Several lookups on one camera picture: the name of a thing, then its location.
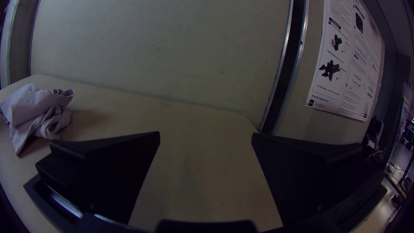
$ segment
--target white wall panel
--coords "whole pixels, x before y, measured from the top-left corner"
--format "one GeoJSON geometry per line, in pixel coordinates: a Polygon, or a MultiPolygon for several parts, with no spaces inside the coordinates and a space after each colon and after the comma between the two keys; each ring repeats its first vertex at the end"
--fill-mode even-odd
{"type": "Polygon", "coordinates": [[[41,0],[31,72],[247,115],[273,85],[289,0],[41,0]]]}

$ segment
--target wall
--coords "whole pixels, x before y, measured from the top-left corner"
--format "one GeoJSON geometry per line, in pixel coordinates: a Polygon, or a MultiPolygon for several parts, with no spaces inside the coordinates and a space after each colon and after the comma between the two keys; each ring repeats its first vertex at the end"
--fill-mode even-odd
{"type": "Polygon", "coordinates": [[[247,115],[258,126],[289,0],[42,0],[31,73],[247,115]]]}
{"type": "Polygon", "coordinates": [[[362,122],[305,106],[318,59],[322,22],[323,1],[310,1],[307,35],[298,76],[295,83],[291,84],[292,93],[286,97],[285,111],[279,116],[273,135],[329,144],[361,142],[373,110],[368,121],[362,122]]]}
{"type": "Polygon", "coordinates": [[[414,47],[410,18],[414,18],[414,16],[405,2],[405,0],[378,0],[378,4],[381,6],[391,29],[397,52],[411,58],[410,75],[404,79],[404,82],[413,88],[414,47]]]}

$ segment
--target crumpled rag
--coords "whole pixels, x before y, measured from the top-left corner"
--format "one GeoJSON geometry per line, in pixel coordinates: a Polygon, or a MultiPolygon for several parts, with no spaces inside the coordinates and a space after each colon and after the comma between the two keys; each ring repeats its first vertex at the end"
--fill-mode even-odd
{"type": "Polygon", "coordinates": [[[60,139],[60,131],[70,124],[70,112],[63,108],[70,103],[73,94],[71,89],[44,91],[27,84],[0,103],[16,155],[33,134],[45,139],[60,139]]]}

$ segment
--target table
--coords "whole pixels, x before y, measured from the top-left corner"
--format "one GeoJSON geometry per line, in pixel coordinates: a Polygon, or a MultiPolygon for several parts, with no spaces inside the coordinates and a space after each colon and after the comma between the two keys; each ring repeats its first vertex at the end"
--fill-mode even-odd
{"type": "MultiPolygon", "coordinates": [[[[0,91],[0,101],[21,86],[73,89],[71,124],[62,140],[83,141],[159,131],[161,144],[137,198],[129,225],[153,231],[160,219],[252,220],[258,231],[282,222],[251,146],[253,125],[242,114],[33,75],[0,91]]],[[[35,163],[50,153],[36,139],[17,157],[0,124],[0,182],[30,232],[56,232],[23,185],[35,163]]]]}

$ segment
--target paper sign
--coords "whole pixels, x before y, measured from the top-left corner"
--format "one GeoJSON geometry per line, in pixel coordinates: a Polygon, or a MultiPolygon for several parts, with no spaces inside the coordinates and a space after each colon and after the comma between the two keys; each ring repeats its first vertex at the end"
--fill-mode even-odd
{"type": "Polygon", "coordinates": [[[325,0],[318,62],[305,105],[366,121],[380,76],[382,39],[359,0],[325,0]]]}

